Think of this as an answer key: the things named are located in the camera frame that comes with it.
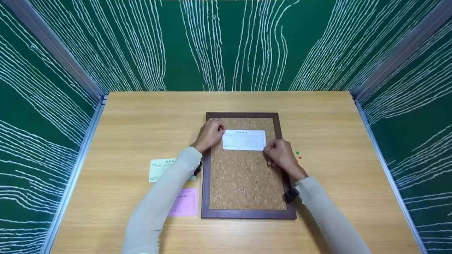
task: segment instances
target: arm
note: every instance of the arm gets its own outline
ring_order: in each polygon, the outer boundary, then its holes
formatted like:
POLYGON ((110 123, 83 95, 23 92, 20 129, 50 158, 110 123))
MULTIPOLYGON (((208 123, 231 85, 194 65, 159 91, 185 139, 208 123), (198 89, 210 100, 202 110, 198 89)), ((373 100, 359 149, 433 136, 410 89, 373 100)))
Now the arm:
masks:
POLYGON ((158 254, 160 232, 179 191, 198 167, 202 153, 221 139, 224 130, 220 121, 208 120, 198 139, 162 174, 130 216, 123 254, 158 254))
POLYGON ((296 189, 320 228, 323 237, 334 254, 370 254, 370 250, 353 225, 335 206, 324 189, 313 177, 308 177, 298 165, 289 142, 278 139, 264 149, 269 157, 268 165, 278 164, 297 180, 296 189))
POLYGON ((303 204, 320 228, 328 246, 335 254, 370 254, 364 240, 343 213, 335 206, 315 178, 296 183, 303 204))

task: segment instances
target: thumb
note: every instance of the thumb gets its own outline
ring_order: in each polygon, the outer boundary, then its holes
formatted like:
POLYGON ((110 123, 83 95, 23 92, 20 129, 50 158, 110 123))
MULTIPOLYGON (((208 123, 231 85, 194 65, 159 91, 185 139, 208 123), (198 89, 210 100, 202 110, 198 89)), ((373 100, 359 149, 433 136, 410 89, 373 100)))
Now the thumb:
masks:
POLYGON ((225 134, 226 130, 221 130, 217 133, 218 138, 221 139, 223 137, 223 134, 225 134))
POLYGON ((266 155, 268 155, 268 156, 271 157, 271 155, 272 155, 274 152, 275 152, 274 149, 272 149, 272 147, 271 147, 270 145, 266 145, 266 146, 264 147, 264 153, 265 153, 266 155))

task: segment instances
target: ballot paper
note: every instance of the ballot paper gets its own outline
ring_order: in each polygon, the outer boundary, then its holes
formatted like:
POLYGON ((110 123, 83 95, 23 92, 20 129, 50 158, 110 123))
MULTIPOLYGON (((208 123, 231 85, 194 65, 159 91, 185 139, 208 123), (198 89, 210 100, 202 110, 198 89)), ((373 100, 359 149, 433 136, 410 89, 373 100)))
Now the ballot paper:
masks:
MULTIPOLYGON (((151 160, 149 167, 149 182, 155 183, 162 174, 176 161, 176 158, 151 160)), ((189 180, 195 180, 196 176, 190 176, 189 180)))
POLYGON ((173 203, 168 216, 197 216, 198 215, 198 189, 181 189, 173 203))
POLYGON ((264 130, 226 130, 224 150, 263 151, 266 145, 264 130))

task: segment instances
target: green partition wall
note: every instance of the green partition wall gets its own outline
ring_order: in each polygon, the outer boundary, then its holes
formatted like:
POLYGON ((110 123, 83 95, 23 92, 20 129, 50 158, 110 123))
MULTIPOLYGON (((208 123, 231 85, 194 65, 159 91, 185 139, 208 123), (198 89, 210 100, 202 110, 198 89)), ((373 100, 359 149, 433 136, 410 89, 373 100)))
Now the green partition wall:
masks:
POLYGON ((38 253, 97 105, 0 1, 0 253, 38 253))
POLYGON ((430 254, 452 253, 452 20, 362 103, 430 254))
POLYGON ((104 92, 353 90, 439 0, 30 0, 104 92))

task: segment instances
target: pale green card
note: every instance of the pale green card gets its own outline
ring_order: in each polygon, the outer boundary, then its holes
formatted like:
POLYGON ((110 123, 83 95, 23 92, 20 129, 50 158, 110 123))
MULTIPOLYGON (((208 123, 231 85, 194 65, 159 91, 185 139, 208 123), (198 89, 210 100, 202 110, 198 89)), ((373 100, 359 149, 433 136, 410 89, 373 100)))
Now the pale green card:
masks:
MULTIPOLYGON (((149 167, 149 182, 155 183, 160 176, 176 161, 176 158, 151 160, 149 167)), ((195 180, 196 176, 190 176, 189 180, 195 180)))

